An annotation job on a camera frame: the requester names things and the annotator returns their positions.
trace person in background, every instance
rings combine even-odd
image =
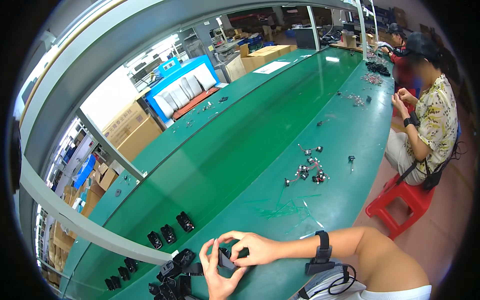
[[[395,47],[395,49],[398,52],[402,53],[405,50],[405,45],[407,44],[407,37],[405,36],[405,33],[403,32],[403,28],[400,25],[398,25],[397,23],[391,23],[390,26],[388,27],[388,33],[392,35],[392,41],[394,43],[394,45],[392,45],[392,46]],[[388,57],[390,58],[390,60],[392,61],[393,64],[396,64],[402,58],[402,56],[399,56],[399,55],[395,54],[393,51],[391,51],[387,47],[381,47],[380,50],[383,53],[388,55]],[[398,74],[396,77],[399,80],[401,80],[402,82],[411,82],[411,74],[410,73],[402,72],[402,68],[398,68],[398,72],[400,74]],[[401,88],[402,88],[402,86],[399,85],[395,81],[395,93],[398,92],[398,90],[401,89]],[[417,95],[417,90],[414,89],[414,88],[409,88],[408,92],[411,93],[414,96],[418,96]],[[407,109],[408,109],[409,113],[412,112],[415,109],[415,106],[411,105],[410,103],[406,104],[406,106],[407,106]],[[393,115],[395,116],[396,114],[397,114],[397,110],[394,109]]]
[[[419,99],[405,88],[392,96],[406,133],[390,129],[385,158],[400,174],[417,164],[404,180],[418,185],[427,178],[427,168],[434,173],[451,156],[458,135],[458,116],[452,87],[440,70],[441,54],[435,43],[422,33],[414,32],[403,54],[425,90]],[[411,122],[404,102],[415,106],[418,129]]]
[[[330,261],[339,263],[338,259],[357,255],[359,259],[358,273],[362,274],[363,283],[353,282],[352,278],[345,284],[331,288],[328,286],[335,280],[343,278],[340,266],[316,274],[304,287],[310,299],[323,300],[427,300],[430,298],[432,286],[422,267],[408,254],[404,253],[395,243],[375,228],[353,227],[331,231],[328,233],[331,246]],[[231,278],[222,277],[218,273],[218,246],[239,240],[232,246],[230,260],[239,267]],[[245,274],[247,266],[269,264],[277,259],[313,258],[317,247],[321,245],[320,238],[315,235],[301,240],[279,242],[269,240],[255,233],[230,231],[218,239],[206,242],[199,252],[200,261],[208,285],[210,300],[226,300],[233,293],[240,279]],[[212,247],[212,254],[207,256]],[[239,252],[248,248],[247,257],[238,258]],[[291,299],[299,299],[297,293]]]

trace patterned blouse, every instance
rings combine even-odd
[[[419,138],[433,150],[427,155],[427,165],[432,173],[451,155],[458,129],[455,96],[445,74],[440,75],[433,85],[421,94],[415,113],[420,123]],[[408,154],[415,158],[408,136],[405,144]],[[424,173],[420,175],[424,180],[427,177],[425,164],[418,164],[417,167]]]

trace paper sheet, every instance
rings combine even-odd
[[[280,69],[281,67],[285,67],[286,65],[290,64],[286,61],[273,61],[266,66],[259,68],[258,70],[253,71],[253,73],[262,73],[262,74],[270,74],[273,71]]]

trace cap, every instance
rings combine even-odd
[[[410,54],[416,54],[416,56],[426,58],[428,61],[433,61],[438,59],[439,49],[427,36],[421,32],[414,32],[408,37],[403,51],[404,56]]]
[[[402,26],[398,25],[397,23],[391,23],[390,26],[388,27],[388,33],[398,33],[401,32],[403,33],[403,28]]]

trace red plastic stool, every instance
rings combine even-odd
[[[435,191],[435,188],[426,191],[423,189],[422,184],[413,186],[406,184],[404,181],[399,185],[396,185],[395,183],[398,178],[400,178],[400,174],[397,174],[390,179],[384,185],[384,189],[380,192],[378,197],[365,209],[365,213],[370,218],[378,216],[383,223],[387,225],[390,230],[390,235],[388,237],[391,240],[394,240],[425,214],[432,202],[433,192]],[[387,205],[396,197],[402,198],[408,205],[409,215],[413,212],[413,215],[402,225],[399,225],[386,209]]]

